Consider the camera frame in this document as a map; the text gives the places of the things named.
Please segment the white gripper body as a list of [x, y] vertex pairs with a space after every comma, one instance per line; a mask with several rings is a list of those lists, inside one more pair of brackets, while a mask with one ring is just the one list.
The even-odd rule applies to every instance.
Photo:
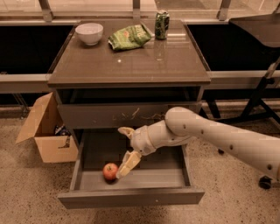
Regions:
[[142, 156], [150, 155], [156, 151], [156, 148], [151, 143], [147, 126], [138, 128], [132, 133], [130, 146]]

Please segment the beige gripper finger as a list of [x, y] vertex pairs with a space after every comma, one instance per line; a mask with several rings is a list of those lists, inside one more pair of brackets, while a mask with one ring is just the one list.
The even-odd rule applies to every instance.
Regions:
[[137, 152], [136, 150], [133, 151], [126, 151], [124, 154], [123, 160], [121, 165], [118, 168], [116, 173], [116, 177], [121, 179], [128, 175], [131, 170], [133, 170], [141, 161], [142, 155]]
[[133, 137], [134, 130], [130, 127], [120, 127], [118, 132], [125, 135], [128, 139], [131, 139]]

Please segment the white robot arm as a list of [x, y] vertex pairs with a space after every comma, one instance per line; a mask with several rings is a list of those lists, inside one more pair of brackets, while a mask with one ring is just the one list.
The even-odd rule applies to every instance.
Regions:
[[279, 138], [211, 121], [188, 108], [171, 108], [160, 122], [138, 129], [121, 127], [118, 131], [132, 147], [118, 169], [119, 179], [128, 175], [142, 157], [161, 147], [187, 144], [191, 137], [202, 138], [268, 177], [280, 179]]

